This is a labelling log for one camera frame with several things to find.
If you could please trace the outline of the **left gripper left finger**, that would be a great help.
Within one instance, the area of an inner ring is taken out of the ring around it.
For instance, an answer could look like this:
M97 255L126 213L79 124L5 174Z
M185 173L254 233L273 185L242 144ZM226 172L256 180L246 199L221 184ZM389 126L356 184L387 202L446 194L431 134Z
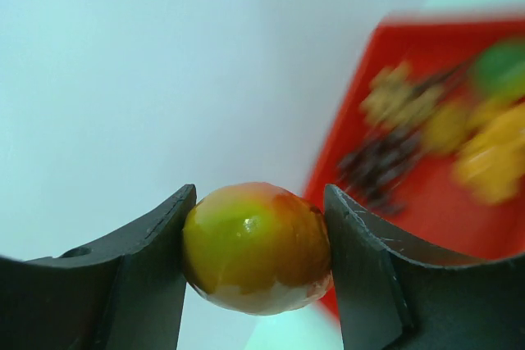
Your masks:
M1 260L4 349L174 349L185 298L187 184L149 213L63 253Z

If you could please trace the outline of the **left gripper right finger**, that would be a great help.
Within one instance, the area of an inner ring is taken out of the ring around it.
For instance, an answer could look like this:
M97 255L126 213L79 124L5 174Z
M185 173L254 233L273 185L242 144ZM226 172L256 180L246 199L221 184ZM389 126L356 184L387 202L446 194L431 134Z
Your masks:
M521 349L524 257L496 261L429 243L324 191L347 349Z

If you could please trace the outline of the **dark purple grape bunch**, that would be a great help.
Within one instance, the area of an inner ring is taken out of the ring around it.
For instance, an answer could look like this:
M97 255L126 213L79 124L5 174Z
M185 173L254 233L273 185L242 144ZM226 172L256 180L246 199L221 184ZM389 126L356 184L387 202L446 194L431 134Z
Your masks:
M418 163L420 141L418 131L403 127L371 134L339 160L336 183L367 209L396 215L404 206L394 201L393 189Z

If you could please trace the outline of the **green orange mango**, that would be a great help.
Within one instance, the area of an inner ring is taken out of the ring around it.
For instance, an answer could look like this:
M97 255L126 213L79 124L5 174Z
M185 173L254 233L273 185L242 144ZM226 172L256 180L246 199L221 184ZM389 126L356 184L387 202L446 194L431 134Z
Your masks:
M293 311L333 286L331 245L321 210L264 182L215 190L182 230L185 278L199 296L254 316Z

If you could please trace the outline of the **tan longan bunch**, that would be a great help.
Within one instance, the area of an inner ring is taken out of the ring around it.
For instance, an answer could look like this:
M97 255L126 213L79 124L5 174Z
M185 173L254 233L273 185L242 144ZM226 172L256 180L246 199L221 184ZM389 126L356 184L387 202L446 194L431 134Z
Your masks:
M444 92L442 84L431 84L417 93L409 79L411 65L402 61L397 67L386 66L369 83L370 92L359 110L370 127L393 130L419 127L433 112Z

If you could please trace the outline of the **green round orange fruit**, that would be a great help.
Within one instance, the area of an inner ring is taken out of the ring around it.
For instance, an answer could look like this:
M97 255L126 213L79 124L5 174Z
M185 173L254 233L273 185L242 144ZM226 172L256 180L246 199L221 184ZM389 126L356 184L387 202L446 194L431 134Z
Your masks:
M498 41L471 64L468 76L484 98L518 101L524 97L524 37Z

